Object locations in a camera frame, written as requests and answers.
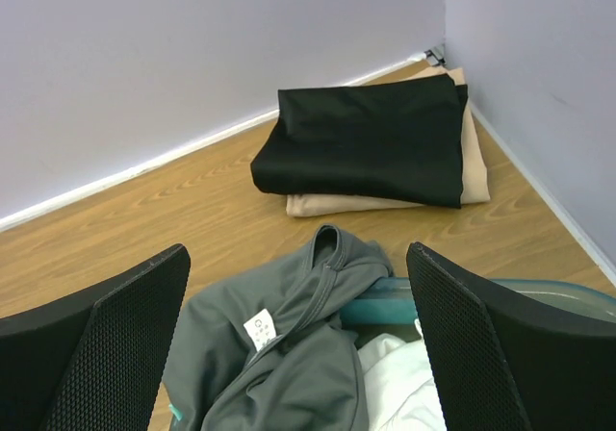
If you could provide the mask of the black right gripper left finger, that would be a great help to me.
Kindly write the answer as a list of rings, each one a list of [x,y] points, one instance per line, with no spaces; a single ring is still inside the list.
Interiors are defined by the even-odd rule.
[[[1,320],[4,430],[145,430],[191,258],[174,244],[117,276]]]

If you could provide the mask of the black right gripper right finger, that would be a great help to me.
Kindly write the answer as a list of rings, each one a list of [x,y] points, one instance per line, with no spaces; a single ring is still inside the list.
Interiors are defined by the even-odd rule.
[[[614,429],[614,322],[522,295],[420,242],[406,263],[447,429]]]

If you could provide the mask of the grey t-shirt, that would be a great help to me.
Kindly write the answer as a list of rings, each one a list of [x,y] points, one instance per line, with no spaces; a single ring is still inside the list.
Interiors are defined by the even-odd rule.
[[[334,225],[297,251],[183,306],[163,383],[174,430],[365,430],[364,375],[346,304],[393,268]]]

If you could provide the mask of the white t-shirt in basket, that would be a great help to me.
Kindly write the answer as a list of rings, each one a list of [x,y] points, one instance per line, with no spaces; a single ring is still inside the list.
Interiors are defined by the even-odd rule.
[[[420,322],[413,340],[380,333],[358,348],[371,430],[445,430]]]

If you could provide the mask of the teal plastic basket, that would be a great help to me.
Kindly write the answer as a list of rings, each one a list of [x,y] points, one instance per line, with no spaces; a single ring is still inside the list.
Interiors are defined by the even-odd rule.
[[[553,280],[497,279],[497,284],[575,314],[613,322],[615,298],[581,285]],[[410,325],[418,313],[406,278],[383,277],[340,310],[344,326]]]

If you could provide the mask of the folded black t-shirt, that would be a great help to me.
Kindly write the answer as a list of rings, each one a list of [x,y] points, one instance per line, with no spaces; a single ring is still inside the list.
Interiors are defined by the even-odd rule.
[[[281,89],[251,163],[263,193],[342,194],[458,209],[468,88],[447,74],[384,85]]]

